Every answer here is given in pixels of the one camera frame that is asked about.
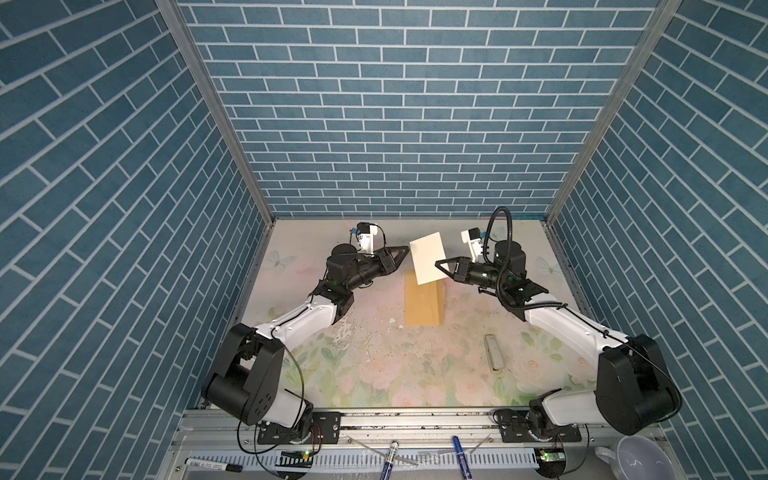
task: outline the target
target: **side wall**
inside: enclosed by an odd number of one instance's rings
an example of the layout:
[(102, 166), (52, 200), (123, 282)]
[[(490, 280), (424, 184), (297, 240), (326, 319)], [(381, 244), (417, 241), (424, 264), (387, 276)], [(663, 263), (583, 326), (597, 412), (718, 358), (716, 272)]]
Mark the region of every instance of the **side wall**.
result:
[(278, 216), (543, 218), (657, 0), (180, 3)]
[(0, 478), (154, 475), (263, 221), (152, 0), (0, 3), (0, 82)]
[(598, 319), (663, 345), (691, 478), (768, 466), (766, 25), (684, 0), (554, 223)]

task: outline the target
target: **table surface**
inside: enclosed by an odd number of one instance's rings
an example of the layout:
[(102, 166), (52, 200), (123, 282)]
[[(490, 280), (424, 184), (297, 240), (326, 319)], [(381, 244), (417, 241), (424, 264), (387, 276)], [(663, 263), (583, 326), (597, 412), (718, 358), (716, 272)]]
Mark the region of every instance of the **table surface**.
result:
[[(448, 258), (468, 256), (462, 230), (485, 229), (487, 220), (379, 220), (390, 246), (439, 231)], [(243, 323), (268, 322), (303, 303), (326, 268), (331, 249), (349, 241), (354, 220), (279, 220), (243, 315)], [(504, 238), (505, 222), (493, 228)], [(516, 220), (514, 240), (527, 255), (528, 277), (575, 306), (540, 222)], [(381, 246), (376, 237), (376, 248)], [(322, 408), (402, 406), (517, 406), (552, 389), (594, 387), (596, 370), (560, 340), (529, 326), (476, 286), (445, 282), (441, 326), (406, 326), (405, 271), (354, 291), (355, 303), (335, 325), (318, 332), (293, 355), (306, 397)], [(484, 336), (496, 335), (505, 361), (492, 373)], [(283, 360), (280, 387), (300, 391), (296, 368)]]

